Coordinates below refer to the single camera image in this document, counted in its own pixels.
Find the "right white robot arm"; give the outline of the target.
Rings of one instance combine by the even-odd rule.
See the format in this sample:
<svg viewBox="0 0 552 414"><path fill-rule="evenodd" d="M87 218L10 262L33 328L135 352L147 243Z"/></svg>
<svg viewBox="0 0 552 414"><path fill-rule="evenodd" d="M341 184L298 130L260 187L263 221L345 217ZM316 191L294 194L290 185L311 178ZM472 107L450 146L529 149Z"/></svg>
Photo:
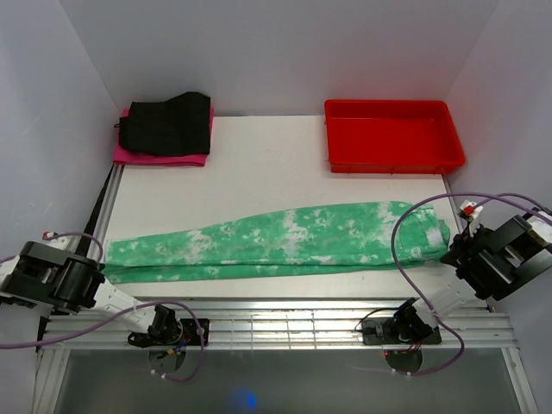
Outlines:
<svg viewBox="0 0 552 414"><path fill-rule="evenodd" d="M482 210L469 204L467 227L456 235L439 261L455 278L429 296L411 298L386 322L386 332L406 343L436 334L439 321L476 299L502 300L551 268L551 211L535 208L496 229L479 223Z"/></svg>

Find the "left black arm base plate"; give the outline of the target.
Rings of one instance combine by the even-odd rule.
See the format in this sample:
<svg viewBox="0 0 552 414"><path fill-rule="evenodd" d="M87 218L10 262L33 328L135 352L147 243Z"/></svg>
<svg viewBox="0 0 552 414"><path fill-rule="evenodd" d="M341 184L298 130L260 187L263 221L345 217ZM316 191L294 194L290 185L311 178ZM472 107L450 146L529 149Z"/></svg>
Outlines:
<svg viewBox="0 0 552 414"><path fill-rule="evenodd" d="M186 345L199 346L200 337L203 337L204 345L208 344L210 320L208 318L199 318L199 326L195 324L192 318L180 318L168 329L160 334L153 336L149 333L132 332L127 338L129 345L137 348L149 348L153 346L175 347L185 343Z"/></svg>

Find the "green tie-dye trousers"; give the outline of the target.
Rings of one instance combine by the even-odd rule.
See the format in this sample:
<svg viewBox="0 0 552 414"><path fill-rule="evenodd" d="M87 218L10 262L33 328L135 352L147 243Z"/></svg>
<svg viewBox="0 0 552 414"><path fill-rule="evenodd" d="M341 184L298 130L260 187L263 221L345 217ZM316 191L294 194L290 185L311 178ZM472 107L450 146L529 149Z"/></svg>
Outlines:
<svg viewBox="0 0 552 414"><path fill-rule="evenodd" d="M268 278L421 266L447 252L433 206L332 204L249 216L201 229L111 240L113 284Z"/></svg>

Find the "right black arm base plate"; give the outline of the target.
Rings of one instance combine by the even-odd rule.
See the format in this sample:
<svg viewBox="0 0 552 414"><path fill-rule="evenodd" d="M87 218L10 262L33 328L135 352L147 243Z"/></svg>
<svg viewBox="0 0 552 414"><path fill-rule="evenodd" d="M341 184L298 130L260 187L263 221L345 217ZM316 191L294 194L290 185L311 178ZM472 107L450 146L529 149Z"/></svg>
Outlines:
<svg viewBox="0 0 552 414"><path fill-rule="evenodd" d="M438 328L416 331L394 317L369 317L361 322L360 332L365 345L438 345L442 337Z"/></svg>

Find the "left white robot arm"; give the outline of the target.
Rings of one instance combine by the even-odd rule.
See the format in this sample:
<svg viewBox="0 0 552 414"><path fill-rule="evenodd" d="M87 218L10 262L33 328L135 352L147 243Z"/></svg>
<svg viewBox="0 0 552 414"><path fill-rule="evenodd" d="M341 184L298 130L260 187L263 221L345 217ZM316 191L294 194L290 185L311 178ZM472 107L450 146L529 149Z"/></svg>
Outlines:
<svg viewBox="0 0 552 414"><path fill-rule="evenodd" d="M117 314L130 331L129 343L138 348L171 346L183 338L183 324L174 310L162 304L146 306L112 285L102 270L97 261L67 250L65 242L29 241L1 265L1 301Z"/></svg>

